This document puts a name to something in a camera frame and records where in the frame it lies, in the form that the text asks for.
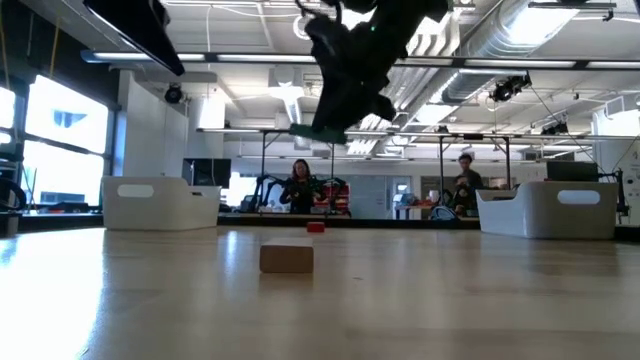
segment ceiling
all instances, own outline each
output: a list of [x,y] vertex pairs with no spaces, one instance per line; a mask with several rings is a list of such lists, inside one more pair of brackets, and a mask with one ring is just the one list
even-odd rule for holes
[[[130,48],[119,40],[110,28],[92,17],[82,6],[82,0],[22,0],[48,20],[55,22],[60,17],[61,27],[70,35],[94,50],[122,50]],[[576,18],[594,20],[569,21],[551,40],[539,47],[532,57],[544,58],[640,58],[640,23],[618,20],[638,19],[632,0],[616,0],[616,18],[603,22],[597,18],[605,14],[581,12]],[[293,22],[299,14],[293,7],[264,5],[237,5],[226,1],[224,6],[177,6],[166,5],[172,18],[167,28],[178,52],[269,52],[308,53],[311,43],[298,38],[293,31]],[[462,41],[465,34],[473,31],[474,24],[497,3],[497,0],[475,0],[475,10],[465,11],[458,20]],[[209,39],[207,39],[207,18]],[[217,75],[234,106],[227,112],[232,126],[251,125],[251,119],[275,119],[275,114],[284,112],[281,100],[268,95],[268,78],[271,65],[241,64],[189,64],[188,72]],[[320,72],[315,66],[301,66],[306,79],[318,79]],[[153,74],[164,71],[155,65],[144,65],[144,79],[153,88],[162,91],[167,84],[156,81]],[[640,74],[629,72],[558,72],[533,71],[532,82],[539,96],[552,112],[566,111],[572,133],[591,131],[591,113],[603,106],[603,102],[623,92],[640,92]],[[183,88],[192,96],[204,96],[207,83],[191,83]],[[453,118],[441,123],[452,132],[482,132],[501,130],[524,132],[531,124],[549,117],[549,111],[541,104],[536,94],[526,90],[509,103],[494,104],[487,99],[487,90],[478,92],[461,106]],[[300,100],[303,112],[314,112],[317,98]],[[407,131],[425,131],[424,127],[409,125]]]

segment dark shirt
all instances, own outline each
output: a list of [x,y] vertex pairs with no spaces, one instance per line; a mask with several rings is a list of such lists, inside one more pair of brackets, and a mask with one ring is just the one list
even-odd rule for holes
[[484,184],[482,183],[482,176],[477,172],[469,169],[462,173],[464,177],[467,178],[467,183],[471,190],[481,190],[484,188]]
[[311,214],[311,208],[314,205],[313,192],[310,181],[299,182],[289,179],[280,195],[280,203],[291,202],[291,214]]

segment security camera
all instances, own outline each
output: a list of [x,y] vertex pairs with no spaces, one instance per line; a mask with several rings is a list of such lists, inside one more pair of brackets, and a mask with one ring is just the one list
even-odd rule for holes
[[164,99],[169,104],[179,104],[184,99],[180,84],[170,84],[169,89],[164,94]]

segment white pillar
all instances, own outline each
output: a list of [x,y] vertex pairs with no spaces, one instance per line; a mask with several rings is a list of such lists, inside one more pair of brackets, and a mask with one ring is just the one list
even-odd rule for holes
[[206,110],[205,101],[206,99],[199,98],[189,103],[189,130],[185,157],[220,159],[224,157],[224,134],[196,131],[200,127],[203,110]]
[[[638,114],[630,111],[607,117],[603,110],[597,111],[593,115],[593,130],[595,135],[636,136],[640,133]],[[624,193],[631,208],[626,220],[640,225],[640,144],[634,140],[597,142],[593,145],[593,154],[605,172],[622,169]]]

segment woman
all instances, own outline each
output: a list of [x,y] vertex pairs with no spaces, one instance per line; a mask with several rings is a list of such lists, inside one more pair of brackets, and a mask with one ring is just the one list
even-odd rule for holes
[[324,200],[324,194],[313,189],[317,181],[311,176],[309,164],[303,159],[293,163],[291,177],[280,196],[281,204],[291,203],[291,214],[311,214],[315,199]]

